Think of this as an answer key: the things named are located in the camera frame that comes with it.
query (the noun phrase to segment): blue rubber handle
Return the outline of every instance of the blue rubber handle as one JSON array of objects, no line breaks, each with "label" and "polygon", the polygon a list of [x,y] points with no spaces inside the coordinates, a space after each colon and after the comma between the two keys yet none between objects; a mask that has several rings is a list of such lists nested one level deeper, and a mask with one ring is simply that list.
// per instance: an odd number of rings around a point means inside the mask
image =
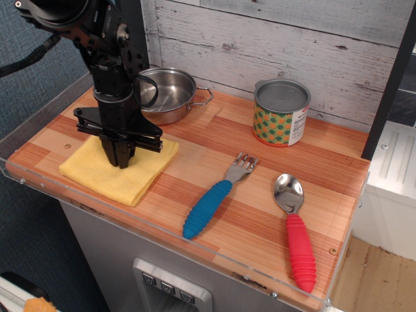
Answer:
[{"label": "blue rubber handle", "polygon": [[230,181],[222,180],[201,197],[183,224],[184,238],[192,239],[204,229],[232,187]]}]

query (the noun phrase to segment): spoon bowl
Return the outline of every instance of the spoon bowl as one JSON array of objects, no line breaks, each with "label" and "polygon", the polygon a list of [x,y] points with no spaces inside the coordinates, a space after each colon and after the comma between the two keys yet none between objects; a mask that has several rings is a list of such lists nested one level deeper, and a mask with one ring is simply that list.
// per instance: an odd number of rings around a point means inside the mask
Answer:
[{"label": "spoon bowl", "polygon": [[274,200],[288,214],[298,213],[304,203],[304,190],[291,174],[282,174],[274,185]]}]

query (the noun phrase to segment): yellow cloth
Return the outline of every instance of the yellow cloth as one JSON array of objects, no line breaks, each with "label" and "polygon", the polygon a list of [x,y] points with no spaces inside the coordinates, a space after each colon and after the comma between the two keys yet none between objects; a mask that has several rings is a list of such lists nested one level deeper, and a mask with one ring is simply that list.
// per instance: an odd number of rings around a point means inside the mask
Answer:
[{"label": "yellow cloth", "polygon": [[52,303],[46,301],[43,297],[26,300],[23,312],[56,312],[57,310]]},{"label": "yellow cloth", "polygon": [[59,172],[98,194],[134,206],[178,149],[179,143],[163,140],[160,153],[138,149],[129,166],[120,169],[109,162],[99,138],[91,136],[59,166]]}]

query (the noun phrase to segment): white wood plank wall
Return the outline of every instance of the white wood plank wall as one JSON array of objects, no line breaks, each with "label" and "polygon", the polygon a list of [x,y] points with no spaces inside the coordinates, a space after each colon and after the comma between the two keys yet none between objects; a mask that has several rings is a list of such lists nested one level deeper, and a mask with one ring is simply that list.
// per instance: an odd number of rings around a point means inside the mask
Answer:
[{"label": "white wood plank wall", "polygon": [[415,0],[142,0],[153,66],[253,99],[299,81],[308,116],[369,131]]}]

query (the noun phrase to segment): small saucepan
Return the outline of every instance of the small saucepan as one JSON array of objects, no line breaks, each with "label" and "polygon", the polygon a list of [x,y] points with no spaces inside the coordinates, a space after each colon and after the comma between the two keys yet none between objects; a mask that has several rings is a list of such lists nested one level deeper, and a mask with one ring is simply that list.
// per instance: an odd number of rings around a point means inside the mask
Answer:
[{"label": "small saucepan", "polygon": [[[167,125],[184,118],[195,105],[205,105],[214,98],[209,88],[196,86],[194,78],[187,72],[175,68],[151,68],[140,72],[157,84],[159,96],[151,107],[142,107],[143,116],[155,125]],[[192,99],[197,89],[207,90],[211,97],[205,103]],[[156,89],[149,83],[140,82],[140,96],[143,103],[151,101]]]}]

